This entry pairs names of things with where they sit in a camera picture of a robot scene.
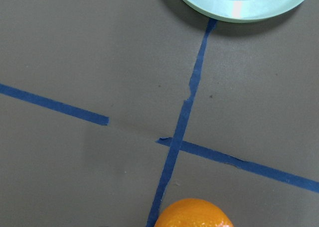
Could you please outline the light green round plate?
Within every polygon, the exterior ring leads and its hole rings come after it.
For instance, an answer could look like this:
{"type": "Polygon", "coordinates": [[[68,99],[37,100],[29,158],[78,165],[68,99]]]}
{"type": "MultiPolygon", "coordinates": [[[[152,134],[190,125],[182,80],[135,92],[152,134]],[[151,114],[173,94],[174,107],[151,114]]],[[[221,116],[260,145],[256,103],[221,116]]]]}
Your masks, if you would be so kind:
{"type": "Polygon", "coordinates": [[[195,11],[225,22],[252,23],[286,13],[305,0],[183,0],[195,11]]]}

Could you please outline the orange fruit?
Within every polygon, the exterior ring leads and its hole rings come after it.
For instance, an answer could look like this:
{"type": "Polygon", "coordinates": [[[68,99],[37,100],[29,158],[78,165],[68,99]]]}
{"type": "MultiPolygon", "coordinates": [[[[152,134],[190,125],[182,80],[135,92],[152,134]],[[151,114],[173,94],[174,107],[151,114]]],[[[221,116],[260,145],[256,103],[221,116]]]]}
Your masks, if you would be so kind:
{"type": "Polygon", "coordinates": [[[188,198],[169,205],[160,214],[156,227],[232,227],[227,215],[211,202],[188,198]]]}

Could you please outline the blue tape grid lines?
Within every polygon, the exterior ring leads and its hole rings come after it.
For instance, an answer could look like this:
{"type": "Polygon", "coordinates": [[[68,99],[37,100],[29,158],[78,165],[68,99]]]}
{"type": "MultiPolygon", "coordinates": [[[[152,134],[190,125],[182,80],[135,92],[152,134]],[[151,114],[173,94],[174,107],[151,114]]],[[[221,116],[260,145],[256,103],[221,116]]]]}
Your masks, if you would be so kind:
{"type": "MultiPolygon", "coordinates": [[[[201,42],[201,46],[196,58],[192,75],[189,81],[190,96],[183,102],[177,125],[173,138],[160,138],[159,144],[164,144],[169,147],[168,155],[165,160],[164,168],[161,173],[159,184],[156,190],[156,194],[152,203],[152,207],[148,216],[146,225],[148,227],[155,226],[159,217],[160,205],[164,197],[166,188],[171,180],[172,173],[176,164],[177,156],[180,151],[185,151],[196,156],[204,157],[213,161],[217,161],[224,164],[232,164],[235,167],[261,175],[273,180],[277,180],[289,185],[293,185],[302,189],[306,189],[312,192],[319,191],[319,184],[317,181],[307,179],[301,176],[293,175],[287,172],[283,172],[274,168],[270,168],[264,165],[260,165],[254,162],[243,161],[233,156],[214,151],[212,149],[199,146],[196,144],[188,143],[183,140],[184,134],[187,128],[188,120],[190,117],[192,105],[195,100],[195,95],[198,89],[198,85],[201,78],[201,71],[204,61],[205,50],[207,46],[207,40],[210,33],[216,28],[217,20],[211,18],[208,21],[207,28],[204,37],[201,42]]],[[[49,98],[45,98],[39,95],[32,94],[14,87],[10,87],[2,84],[0,86],[0,92],[3,95],[10,96],[25,102],[32,103],[50,110],[54,110],[59,113],[64,113],[79,119],[83,119],[98,125],[108,125],[109,118],[104,115],[93,113],[84,109],[80,109],[65,103],[61,103],[49,98]]]]}

